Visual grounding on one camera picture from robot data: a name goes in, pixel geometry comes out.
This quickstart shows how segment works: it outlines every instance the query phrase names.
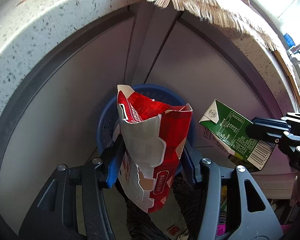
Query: green object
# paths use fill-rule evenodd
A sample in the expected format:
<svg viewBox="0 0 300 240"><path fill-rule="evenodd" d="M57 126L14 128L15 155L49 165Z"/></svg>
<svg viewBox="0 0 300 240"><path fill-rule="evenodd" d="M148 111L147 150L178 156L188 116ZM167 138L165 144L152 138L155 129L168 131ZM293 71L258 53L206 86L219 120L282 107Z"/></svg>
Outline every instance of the green object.
<svg viewBox="0 0 300 240"><path fill-rule="evenodd" d="M246 127L251 124L250 120L217 100L206 111L200 124L208 128L232 155L229 159L233 163L238 165L239 161L244 161L248 169L256 167L262 170L275 147L275 144L249 138Z"/></svg>

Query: silver bolt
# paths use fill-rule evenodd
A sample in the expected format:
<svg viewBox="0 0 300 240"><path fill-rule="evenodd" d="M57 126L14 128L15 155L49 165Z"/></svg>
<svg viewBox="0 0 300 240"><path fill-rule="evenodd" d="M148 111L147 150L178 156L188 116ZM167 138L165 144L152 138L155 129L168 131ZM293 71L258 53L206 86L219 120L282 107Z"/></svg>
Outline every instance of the silver bolt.
<svg viewBox="0 0 300 240"><path fill-rule="evenodd" d="M64 164L60 164L58 166L58 171L64 171L65 169L66 169L66 165L64 165Z"/></svg>
<svg viewBox="0 0 300 240"><path fill-rule="evenodd" d="M100 158L94 158L93 160L92 160L92 163L93 164L100 164L102 162L102 160L100 159Z"/></svg>
<svg viewBox="0 0 300 240"><path fill-rule="evenodd" d="M201 161L204 164L210 164L211 163L211 160L209 158L203 158Z"/></svg>
<svg viewBox="0 0 300 240"><path fill-rule="evenodd" d="M246 168L242 165L239 165L239 166L237 166L237 170L240 172L244 172L244 171L246 171Z"/></svg>

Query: barcode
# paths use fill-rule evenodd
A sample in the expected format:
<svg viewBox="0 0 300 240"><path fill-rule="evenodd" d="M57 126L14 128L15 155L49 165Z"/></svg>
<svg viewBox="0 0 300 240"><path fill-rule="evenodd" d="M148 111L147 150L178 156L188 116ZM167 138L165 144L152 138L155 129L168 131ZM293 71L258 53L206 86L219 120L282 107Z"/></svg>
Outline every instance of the barcode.
<svg viewBox="0 0 300 240"><path fill-rule="evenodd" d="M273 143L258 141L256 147L253 149L247 160L261 170L272 153L274 147L275 144Z"/></svg>

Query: black pants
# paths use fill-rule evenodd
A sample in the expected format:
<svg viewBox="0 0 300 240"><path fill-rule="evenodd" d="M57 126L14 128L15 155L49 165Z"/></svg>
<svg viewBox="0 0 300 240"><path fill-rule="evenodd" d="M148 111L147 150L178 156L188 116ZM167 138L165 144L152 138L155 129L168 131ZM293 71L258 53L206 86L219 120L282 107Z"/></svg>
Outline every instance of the black pants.
<svg viewBox="0 0 300 240"><path fill-rule="evenodd" d="M168 236L155 226L147 213L138 208L125 196L118 181L116 186L127 203L127 228L131 235L131 240L170 240ZM175 199L181 209L181 213L186 221L187 228L191 233L194 227L200 190L193 191L183 180L181 174L174 177L172 189Z"/></svg>

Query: red and white carton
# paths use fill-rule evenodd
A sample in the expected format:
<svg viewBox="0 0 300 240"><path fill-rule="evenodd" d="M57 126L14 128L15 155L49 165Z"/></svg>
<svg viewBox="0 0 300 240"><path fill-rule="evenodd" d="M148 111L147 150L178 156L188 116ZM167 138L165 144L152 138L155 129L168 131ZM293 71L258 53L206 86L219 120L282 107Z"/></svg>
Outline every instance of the red and white carton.
<svg viewBox="0 0 300 240"><path fill-rule="evenodd" d="M192 108L170 106L118 85L117 106L126 153L118 179L144 212L162 208L177 170Z"/></svg>

